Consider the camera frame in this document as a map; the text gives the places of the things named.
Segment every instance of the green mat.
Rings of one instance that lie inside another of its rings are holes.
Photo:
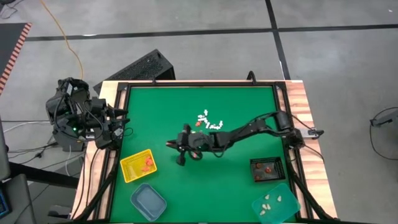
[[[252,179],[250,159],[279,156],[285,168],[281,139],[266,134],[236,143],[221,159],[206,152],[201,161],[187,155],[185,167],[177,165],[178,152],[165,142],[175,139],[185,123],[207,133],[204,125],[195,127],[204,109],[212,124],[223,121],[219,131],[231,131],[276,107],[271,87],[133,88],[127,116],[131,122],[126,127],[134,134],[124,138],[120,159],[151,149],[157,172],[126,184],[118,169],[111,222],[147,222],[130,202],[131,194],[145,182],[167,201],[156,222],[174,223],[258,222],[253,201],[280,183],[289,185],[287,179],[261,183]]]

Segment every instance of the wood grain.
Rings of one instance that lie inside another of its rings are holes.
[[[258,82],[275,82],[277,80],[259,80]],[[292,114],[298,117],[301,121],[303,121],[306,125],[312,127],[313,120],[310,111],[310,107],[307,100],[307,95],[305,93],[304,84],[300,80],[291,80],[284,81],[279,80],[278,82],[285,82],[287,87],[287,93],[289,96],[290,109],[292,110]],[[136,80],[136,81],[105,81],[103,82],[101,93],[99,95],[100,98],[106,99],[106,102],[110,105],[115,104],[116,99],[116,90],[118,88],[119,82],[130,82],[130,83],[150,83],[149,80]],[[251,82],[250,80],[159,80],[158,82],[231,82],[233,85],[234,82]],[[124,100],[126,99],[126,91],[122,91],[121,101],[119,102],[120,107],[122,108],[124,105]],[[279,98],[281,103],[281,107],[284,108],[283,98]],[[297,128],[304,128],[302,124],[298,121],[294,121],[294,125]],[[319,143],[317,140],[305,140],[305,143],[314,148],[316,151],[320,152]],[[79,200],[80,195],[83,193],[83,198],[81,200],[81,204],[76,212],[75,217],[77,217],[86,207],[86,197],[88,193],[88,176],[90,173],[90,164],[93,159],[93,155],[96,151],[95,143],[88,143],[88,147],[86,150],[85,163],[87,166],[82,169],[82,173],[85,173],[85,181],[84,181],[84,190],[83,190],[83,178],[80,178],[79,185],[76,192],[75,202],[73,204],[72,214],[75,212]],[[97,153],[94,163],[93,163],[93,171],[91,175],[91,187],[89,192],[89,201],[95,195],[98,190],[98,185],[100,182],[100,176],[102,171],[102,166],[104,162],[105,150],[100,150]],[[317,202],[323,207],[323,209],[331,216],[337,217],[335,205],[333,203],[333,198],[331,196],[328,177],[326,175],[325,166],[323,161],[312,151],[303,148],[300,150],[300,155],[303,162],[303,168],[305,173],[305,178],[307,181],[307,187],[311,194],[315,197]],[[110,171],[111,165],[113,164],[114,153],[110,154],[110,160],[108,163],[108,173]],[[302,205],[301,214],[302,217],[306,217],[305,206],[303,202],[303,196],[301,192],[297,189],[297,197]],[[106,213],[106,205],[108,203],[109,197],[109,188],[103,195],[103,199],[101,201],[101,207],[99,210],[99,218],[104,218]]]

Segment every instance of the blue container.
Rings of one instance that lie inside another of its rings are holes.
[[[147,183],[141,184],[131,195],[131,203],[150,222],[158,219],[167,206],[162,196]]]

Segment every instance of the yellow basket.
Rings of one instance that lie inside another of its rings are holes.
[[[148,157],[150,157],[154,162],[152,166],[147,166],[146,164]],[[157,171],[155,159],[150,149],[138,152],[137,154],[120,160],[120,166],[122,167],[123,177],[126,183]],[[149,170],[142,170],[144,167],[149,167]]]

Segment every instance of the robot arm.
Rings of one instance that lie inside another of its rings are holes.
[[[267,120],[271,118],[274,119],[277,129],[272,129],[267,124]],[[212,152],[216,157],[222,157],[223,153],[234,143],[255,134],[264,133],[275,137],[286,137],[291,146],[303,147],[304,145],[300,131],[294,128],[290,116],[285,111],[263,114],[235,130],[210,132],[209,135],[192,133],[191,127],[185,124],[177,139],[167,141],[166,145],[180,153],[177,164],[184,166],[186,152],[193,160],[202,159],[203,152]]]

